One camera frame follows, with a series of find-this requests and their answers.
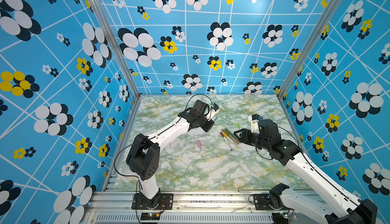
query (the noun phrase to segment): green marble pattern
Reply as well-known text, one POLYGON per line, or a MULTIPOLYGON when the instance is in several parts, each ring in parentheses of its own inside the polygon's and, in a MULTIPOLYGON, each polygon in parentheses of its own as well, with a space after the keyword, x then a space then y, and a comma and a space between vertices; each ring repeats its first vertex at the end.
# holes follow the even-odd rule
MULTIPOLYGON (((137 134, 147 135, 170 123, 184 109, 190 97, 142 97, 128 144, 133 142, 137 134)), ((220 117, 209 132, 192 129, 162 151, 156 172, 161 190, 271 189, 278 183, 287 184, 291 188, 309 188, 298 175, 278 161, 259 157, 254 147, 240 144, 241 149, 233 148, 231 151, 220 135, 221 129, 225 127, 232 132, 238 130, 237 123, 242 128, 250 129, 248 116, 256 113, 264 119, 273 120, 293 134, 276 95, 210 95, 210 98, 219 105, 220 117), (197 139, 201 141, 202 149, 198 147, 197 139)), ((209 103, 209 99, 199 95, 191 100, 189 107, 196 99, 209 103)), ((282 138, 293 140, 282 129, 280 133, 282 138)), ((120 173, 126 175, 132 173, 124 162, 128 152, 126 150, 123 160, 119 161, 122 164, 118 164, 120 173)), ((259 150, 259 153, 270 158, 265 150, 259 150)), ((113 190, 134 191, 135 184, 134 177, 118 176, 113 190)))

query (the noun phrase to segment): marker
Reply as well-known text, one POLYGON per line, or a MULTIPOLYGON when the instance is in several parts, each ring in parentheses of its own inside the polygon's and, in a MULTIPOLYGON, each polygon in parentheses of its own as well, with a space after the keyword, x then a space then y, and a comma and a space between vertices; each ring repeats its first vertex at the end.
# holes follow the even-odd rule
POLYGON ((222 132, 220 132, 220 134, 221 134, 223 140, 225 140, 225 142, 226 142, 227 146, 229 147, 229 149, 233 150, 232 147, 230 146, 229 142, 227 142, 227 140, 225 139, 225 136, 223 136, 222 132))

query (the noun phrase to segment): yellow circle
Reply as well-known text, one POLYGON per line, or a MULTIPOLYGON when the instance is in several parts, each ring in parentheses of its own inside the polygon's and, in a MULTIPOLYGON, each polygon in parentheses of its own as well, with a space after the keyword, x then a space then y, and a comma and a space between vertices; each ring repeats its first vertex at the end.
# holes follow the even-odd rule
POLYGON ((16 71, 14 73, 14 78, 19 80, 19 81, 22 81, 22 80, 24 80, 25 76, 24 76, 24 74, 22 72, 16 71))
POLYGON ((233 0, 226 0, 226 3, 227 3, 227 4, 232 4, 232 3, 233 3, 233 0))
POLYGON ((20 81, 20 87, 23 90, 28 90, 30 88, 30 83, 25 81, 25 80, 22 80, 22 81, 20 81))
POLYGON ((12 90, 12 84, 10 82, 3 81, 0 83, 0 90, 10 91, 10 90, 12 90))
POLYGON ((14 76, 10 72, 4 71, 0 74, 0 78, 4 81, 12 81, 14 76))
POLYGON ((23 89, 20 88, 19 86, 13 87, 12 88, 12 94, 14 94, 16 96, 23 95, 23 89))

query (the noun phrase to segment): black cable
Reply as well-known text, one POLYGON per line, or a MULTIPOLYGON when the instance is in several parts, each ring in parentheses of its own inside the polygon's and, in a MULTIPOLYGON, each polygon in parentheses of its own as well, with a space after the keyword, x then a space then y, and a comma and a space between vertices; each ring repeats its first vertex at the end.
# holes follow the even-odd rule
POLYGON ((260 154, 259 154, 259 152, 257 151, 257 148, 255 147, 255 149, 256 149, 256 152, 257 152, 257 154, 261 157, 261 158, 264 158, 264 159, 266 159, 266 160, 273 160, 273 157, 271 156, 271 158, 270 159, 268 159, 268 158, 265 158, 265 157, 262 157, 260 154))

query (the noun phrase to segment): white circle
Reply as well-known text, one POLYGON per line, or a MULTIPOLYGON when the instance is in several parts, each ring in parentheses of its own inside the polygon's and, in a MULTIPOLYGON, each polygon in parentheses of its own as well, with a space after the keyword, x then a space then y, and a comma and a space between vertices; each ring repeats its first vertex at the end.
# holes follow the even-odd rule
POLYGON ((23 28, 29 29, 32 27, 31 18, 25 12, 16 11, 14 13, 14 18, 16 22, 23 28))
POLYGON ((353 25, 356 21, 356 17, 351 17, 349 20, 348 20, 348 25, 353 25))
POLYGON ((358 104, 358 109, 361 111, 361 112, 366 112, 370 109, 370 103, 366 100, 364 101, 361 101, 359 102, 358 104))
POLYGON ((303 122, 303 120, 305 119, 305 113, 303 112, 303 110, 299 110, 297 113, 296 113, 296 119, 300 122, 303 122))
POLYGON ((85 52, 85 54, 87 54, 88 56, 92 56, 94 54, 94 45, 90 40, 84 39, 81 43, 81 46, 83 47, 83 51, 85 52))
POLYGON ((170 12, 170 7, 169 7, 168 4, 164 4, 164 5, 163 5, 163 11, 164 11, 164 13, 169 14, 169 12, 170 12))
POLYGON ((374 108, 379 108, 383 105, 383 98, 378 96, 378 95, 375 95, 373 97, 371 97, 370 99, 370 105, 374 108))
POLYGON ((161 51, 156 47, 150 47, 146 51, 146 54, 150 57, 150 59, 158 60, 161 57, 161 51))
POLYGON ((271 42, 271 38, 270 37, 266 37, 265 39, 264 39, 264 43, 265 44, 268 44, 268 43, 270 43, 271 42))
POLYGON ((271 30, 270 32, 268 32, 268 37, 274 37, 276 34, 276 31, 275 30, 271 30))
POLYGON ((81 205, 73 211, 71 218, 69 220, 69 224, 80 223, 81 220, 83 219, 83 216, 84 216, 84 206, 81 205))
POLYGON ((363 7, 363 0, 360 0, 355 4, 355 10, 359 10, 363 7))
POLYGON ((72 193, 69 190, 65 190, 64 192, 60 193, 60 195, 57 196, 54 202, 54 212, 60 213, 64 211, 72 200, 72 193))
POLYGON ((343 144, 345 147, 349 147, 349 146, 351 145, 351 143, 349 142, 348 139, 344 139, 344 140, 342 141, 342 144, 343 144))
POLYGON ((351 96, 351 101, 355 104, 358 104, 359 102, 362 101, 362 95, 360 93, 354 93, 351 96))
POLYGON ((136 50, 134 50, 134 48, 131 48, 131 47, 126 47, 124 50, 123 50, 123 55, 130 59, 130 60, 136 60, 138 58, 138 53, 136 50))
POLYGON ((376 187, 376 188, 381 188, 381 187, 382 187, 381 181, 379 181, 379 179, 377 179, 377 178, 371 179, 371 184, 372 184, 374 187, 376 187))
POLYGON ((358 84, 356 90, 361 93, 361 94, 364 94, 368 91, 368 84, 365 83, 365 82, 362 82, 360 84, 358 84))
POLYGON ((216 46, 218 44, 218 38, 217 37, 211 37, 210 38, 210 45, 216 46))
POLYGON ((92 197, 92 188, 91 187, 86 187, 83 192, 80 195, 80 205, 85 205, 87 204, 92 197))
POLYGON ((83 31, 85 37, 87 37, 90 41, 93 41, 95 39, 94 28, 89 23, 84 23, 83 31))
POLYGON ((60 113, 60 114, 58 114, 58 116, 55 119, 59 125, 64 125, 66 123, 66 121, 68 120, 68 117, 66 114, 60 113))
POLYGON ((371 163, 370 168, 376 173, 379 173, 381 171, 381 167, 377 163, 371 163))
POLYGON ((371 95, 379 95, 382 92, 382 85, 372 84, 372 85, 370 85, 370 88, 368 88, 368 92, 371 95))
POLYGON ((375 173, 371 170, 371 169, 366 169, 364 171, 364 173, 366 174, 367 177, 369 178, 374 178, 375 177, 375 173))
POLYGON ((390 179, 390 171, 388 169, 382 169, 381 170, 381 175, 384 177, 384 178, 387 178, 387 179, 390 179))
POLYGON ((278 31, 276 31, 276 33, 275 33, 275 36, 276 37, 281 37, 283 35, 283 31, 282 30, 278 30, 278 31))
POLYGON ((155 0, 154 1, 154 4, 156 5, 156 7, 158 7, 159 9, 163 7, 163 1, 162 0, 155 0))
POLYGON ((313 116, 313 108, 311 106, 305 107, 305 117, 311 118, 313 116))
POLYGON ((187 0, 188 5, 193 5, 195 3, 195 0, 187 0))
POLYGON ((17 36, 20 34, 20 26, 10 17, 3 16, 0 18, 0 26, 10 35, 17 36))
POLYGON ((220 37, 222 35, 222 29, 220 27, 215 28, 212 31, 213 36, 220 37))
POLYGON ((138 39, 132 33, 124 34, 122 40, 128 47, 136 48, 138 46, 138 39))
POLYGON ((81 194, 86 185, 87 185, 87 180, 85 179, 85 177, 78 178, 72 186, 73 196, 78 196, 79 194, 81 194))
POLYGON ((363 153, 363 147, 361 147, 360 145, 356 145, 355 146, 355 151, 358 154, 362 154, 363 153))
POLYGON ((275 39, 275 43, 279 44, 280 42, 282 42, 282 40, 283 40, 282 37, 278 37, 275 39))
POLYGON ((22 10, 23 3, 22 0, 4 0, 8 6, 12 7, 15 10, 22 10))
POLYGON ((294 112, 298 112, 299 111, 299 103, 297 101, 295 101, 293 104, 292 104, 292 110, 294 112))
POLYGON ((41 105, 37 109, 35 109, 35 115, 39 119, 45 119, 48 117, 50 110, 47 106, 41 105))
POLYGON ((305 95, 303 94, 302 91, 299 91, 296 96, 295 96, 295 99, 296 101, 298 101, 299 103, 303 102, 303 99, 304 99, 305 95))
POLYGON ((355 137, 353 136, 353 134, 347 134, 347 139, 352 142, 355 137))
POLYGON ((101 55, 100 51, 94 51, 94 62, 97 66, 103 65, 103 56, 101 55))
POLYGON ((148 33, 141 33, 138 36, 138 40, 143 47, 149 48, 153 46, 153 38, 148 33))
POLYGON ((359 9, 358 11, 356 11, 355 17, 358 19, 363 16, 363 13, 364 13, 364 9, 359 9))
POLYGON ((217 50, 218 51, 223 51, 225 49, 227 45, 225 45, 224 43, 220 42, 217 44, 217 50))
POLYGON ((200 3, 201 3, 202 5, 206 5, 208 2, 209 2, 209 0, 200 0, 200 3))
POLYGON ((199 1, 194 3, 194 9, 196 11, 199 11, 201 8, 202 8, 202 4, 199 1))
POLYGON ((175 8, 176 7, 176 1, 175 0, 169 0, 168 5, 170 8, 175 8))
POLYGON ((227 37, 225 39, 225 45, 231 46, 233 44, 233 38, 232 37, 227 37))
POLYGON ((96 28, 95 29, 95 36, 98 42, 103 43, 105 41, 104 33, 101 28, 96 28))
POLYGON ((139 56, 138 62, 144 67, 149 67, 150 65, 152 65, 152 60, 148 56, 145 56, 145 55, 139 56))
POLYGON ((54 221, 54 224, 68 224, 71 218, 71 212, 64 210, 61 212, 54 221))
POLYGON ((107 58, 110 55, 109 49, 106 44, 100 44, 100 53, 104 58, 107 58))
POLYGON ((354 8, 355 8, 355 5, 354 5, 354 4, 349 5, 349 7, 347 8, 347 13, 352 12, 352 11, 354 10, 354 8))
POLYGON ((231 28, 225 28, 225 29, 223 29, 222 35, 223 35, 224 37, 229 37, 229 36, 231 36, 231 35, 232 35, 232 29, 231 29, 231 28))

